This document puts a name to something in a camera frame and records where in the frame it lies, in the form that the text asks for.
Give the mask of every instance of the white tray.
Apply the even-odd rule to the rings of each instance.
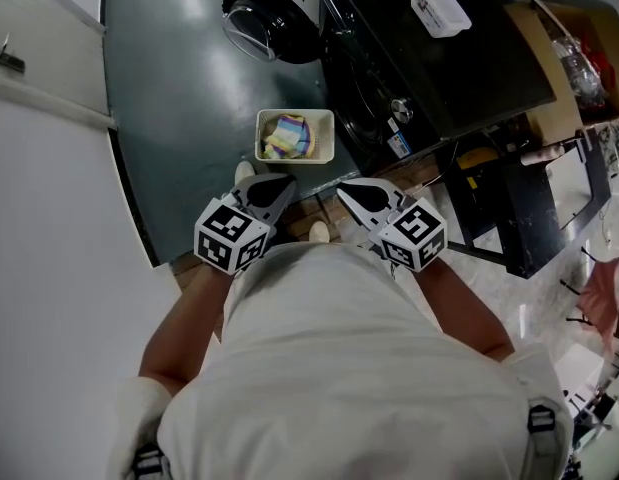
[[[311,157],[304,155],[297,158],[265,158],[262,140],[276,129],[278,118],[282,114],[302,116],[316,134],[316,145]],[[264,109],[256,118],[256,160],[268,164],[326,164],[333,160],[335,142],[335,122],[331,110],[313,108],[278,108]]]

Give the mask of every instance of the plastic container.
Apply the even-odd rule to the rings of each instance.
[[[316,145],[310,157],[301,155],[296,158],[266,158],[263,156],[263,139],[276,129],[278,118],[282,114],[301,116],[307,120],[316,134]],[[256,160],[268,164],[326,164],[333,160],[336,140],[335,121],[331,110],[287,108],[264,109],[256,118]]]
[[[471,20],[458,0],[411,0],[411,8],[432,37],[452,37],[471,28]]]

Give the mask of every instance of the stove knob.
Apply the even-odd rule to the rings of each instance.
[[[402,124],[407,124],[413,117],[413,111],[410,108],[411,104],[407,98],[396,98],[391,100],[391,112]]]

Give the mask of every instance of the towel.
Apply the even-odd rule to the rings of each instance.
[[[304,117],[283,114],[263,142],[266,158],[297,158],[313,154],[316,138]]]

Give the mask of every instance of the shoe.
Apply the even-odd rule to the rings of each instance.
[[[329,228],[327,225],[321,220],[314,222],[309,230],[309,241],[328,244],[330,239],[331,236],[329,235]]]
[[[253,165],[251,165],[246,160],[243,160],[238,164],[238,167],[236,167],[236,174],[233,177],[234,186],[240,183],[245,178],[248,178],[249,176],[254,176],[255,174],[256,170],[253,168]]]

